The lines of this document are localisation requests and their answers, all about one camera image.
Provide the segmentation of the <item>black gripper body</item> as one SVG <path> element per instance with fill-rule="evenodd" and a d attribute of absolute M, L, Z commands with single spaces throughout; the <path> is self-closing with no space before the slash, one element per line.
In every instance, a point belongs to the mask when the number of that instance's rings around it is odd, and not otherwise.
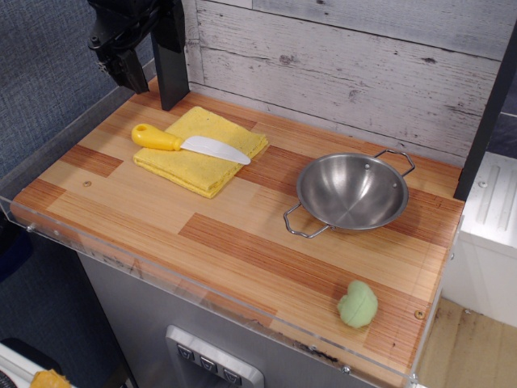
<path fill-rule="evenodd" d="M 135 49 L 158 23 L 159 1 L 89 1 L 95 22 L 88 47 L 101 61 Z"/>

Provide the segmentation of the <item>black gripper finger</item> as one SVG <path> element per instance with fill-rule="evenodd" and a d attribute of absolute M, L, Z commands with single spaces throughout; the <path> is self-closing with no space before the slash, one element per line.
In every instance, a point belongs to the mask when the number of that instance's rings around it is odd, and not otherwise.
<path fill-rule="evenodd" d="M 182 7 L 175 7 L 160 14 L 155 27 L 155 39 L 159 45 L 174 53 L 182 53 L 185 47 L 185 16 Z"/>
<path fill-rule="evenodd" d="M 126 87 L 137 94 L 149 90 L 141 63 L 133 49 L 115 53 L 105 66 L 118 86 Z"/>

